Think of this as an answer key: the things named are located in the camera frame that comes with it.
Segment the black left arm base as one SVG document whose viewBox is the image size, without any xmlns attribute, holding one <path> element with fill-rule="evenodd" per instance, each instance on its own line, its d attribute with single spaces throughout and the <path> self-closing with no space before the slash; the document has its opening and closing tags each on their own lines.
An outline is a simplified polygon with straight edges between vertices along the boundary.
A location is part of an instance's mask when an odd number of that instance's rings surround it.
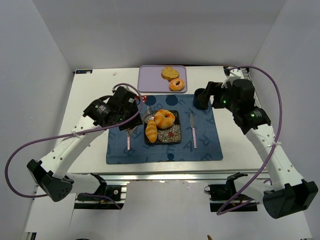
<svg viewBox="0 0 320 240">
<path fill-rule="evenodd" d="M 74 209 L 76 210 L 121 210 L 122 186 L 108 185 L 98 174 L 91 173 L 99 182 L 94 193 L 80 193 L 76 196 Z"/>
</svg>

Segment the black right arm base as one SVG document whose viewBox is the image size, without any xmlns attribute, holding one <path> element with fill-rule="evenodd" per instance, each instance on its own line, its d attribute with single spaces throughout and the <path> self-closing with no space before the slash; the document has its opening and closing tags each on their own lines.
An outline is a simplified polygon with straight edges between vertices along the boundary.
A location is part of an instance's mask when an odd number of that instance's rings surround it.
<svg viewBox="0 0 320 240">
<path fill-rule="evenodd" d="M 219 209 L 237 192 L 234 181 L 243 180 L 248 174 L 237 172 L 227 177 L 224 184 L 209 184 L 203 190 L 209 195 L 210 211 L 219 212 Z M 219 213 L 222 212 L 255 212 L 257 203 L 250 197 L 240 194 L 231 200 Z"/>
</svg>

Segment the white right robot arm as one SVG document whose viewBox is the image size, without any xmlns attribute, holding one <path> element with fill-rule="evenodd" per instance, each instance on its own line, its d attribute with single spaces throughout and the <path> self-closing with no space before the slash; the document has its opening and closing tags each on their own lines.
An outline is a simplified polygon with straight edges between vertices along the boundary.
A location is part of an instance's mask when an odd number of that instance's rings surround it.
<svg viewBox="0 0 320 240">
<path fill-rule="evenodd" d="M 257 175 L 236 173 L 227 178 L 225 193 L 232 200 L 239 195 L 263 204 L 267 213 L 279 219 L 306 210 L 318 187 L 314 181 L 306 181 L 295 169 L 277 141 L 274 129 L 266 112 L 255 105 L 255 87 L 248 79 L 208 82 L 206 88 L 194 93 L 193 105 L 198 109 L 209 107 L 210 97 L 215 109 L 227 109 L 235 124 L 252 143 L 263 161 L 271 183 L 257 180 Z"/>
</svg>

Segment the striped orange bread roll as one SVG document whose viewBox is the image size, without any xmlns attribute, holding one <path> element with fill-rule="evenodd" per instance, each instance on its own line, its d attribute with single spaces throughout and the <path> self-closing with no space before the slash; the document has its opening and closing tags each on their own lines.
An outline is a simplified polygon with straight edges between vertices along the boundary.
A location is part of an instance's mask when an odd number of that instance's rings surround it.
<svg viewBox="0 0 320 240">
<path fill-rule="evenodd" d="M 156 122 L 152 119 L 148 121 L 148 124 L 145 128 L 145 135 L 148 138 L 150 143 L 155 143 L 158 137 L 158 130 Z"/>
</svg>

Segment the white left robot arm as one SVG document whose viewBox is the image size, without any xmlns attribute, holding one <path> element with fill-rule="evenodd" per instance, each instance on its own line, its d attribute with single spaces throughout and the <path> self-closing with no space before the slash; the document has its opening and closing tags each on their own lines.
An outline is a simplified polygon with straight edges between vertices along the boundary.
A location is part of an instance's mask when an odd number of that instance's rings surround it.
<svg viewBox="0 0 320 240">
<path fill-rule="evenodd" d="M 142 97 L 120 85 L 115 86 L 112 93 L 90 103 L 70 136 L 63 137 L 40 160 L 32 159 L 27 164 L 34 181 L 54 202 L 61 201 L 68 194 L 85 194 L 96 198 L 106 194 L 107 184 L 100 175 L 73 174 L 68 170 L 105 130 L 131 130 L 142 124 Z"/>
</svg>

